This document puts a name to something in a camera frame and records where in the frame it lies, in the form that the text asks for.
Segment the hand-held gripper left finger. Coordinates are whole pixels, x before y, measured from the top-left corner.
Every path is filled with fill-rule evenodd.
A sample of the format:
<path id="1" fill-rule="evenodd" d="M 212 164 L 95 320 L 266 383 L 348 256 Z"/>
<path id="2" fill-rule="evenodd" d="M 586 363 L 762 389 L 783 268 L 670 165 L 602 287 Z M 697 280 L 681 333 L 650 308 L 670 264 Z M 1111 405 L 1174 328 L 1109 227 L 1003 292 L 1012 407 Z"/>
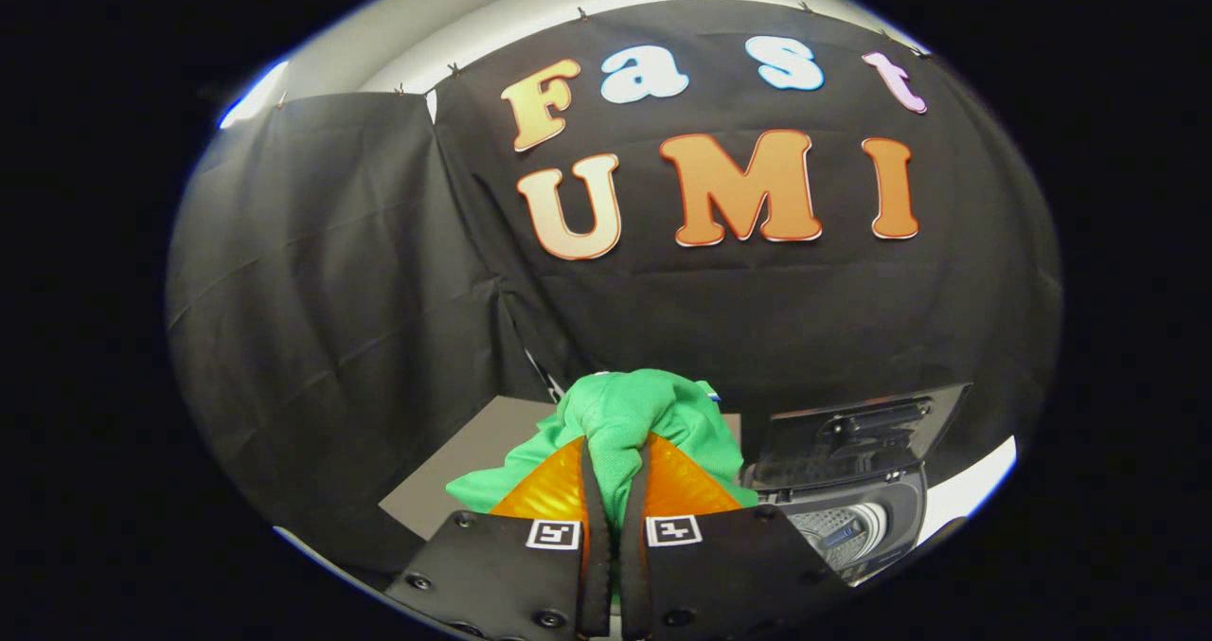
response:
<path id="1" fill-rule="evenodd" d="M 485 640 L 606 636 L 612 537 L 585 437 L 564 443 L 486 513 L 450 513 L 385 590 Z"/>

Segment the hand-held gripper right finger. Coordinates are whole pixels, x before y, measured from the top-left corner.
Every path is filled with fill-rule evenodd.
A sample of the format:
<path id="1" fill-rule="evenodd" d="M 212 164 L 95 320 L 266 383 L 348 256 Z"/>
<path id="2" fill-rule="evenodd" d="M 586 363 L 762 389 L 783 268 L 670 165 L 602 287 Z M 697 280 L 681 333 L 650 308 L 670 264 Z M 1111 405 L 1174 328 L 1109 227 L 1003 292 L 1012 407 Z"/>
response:
<path id="1" fill-rule="evenodd" d="M 762 640 L 852 595 L 778 506 L 741 506 L 656 434 L 621 528 L 625 640 Z"/>

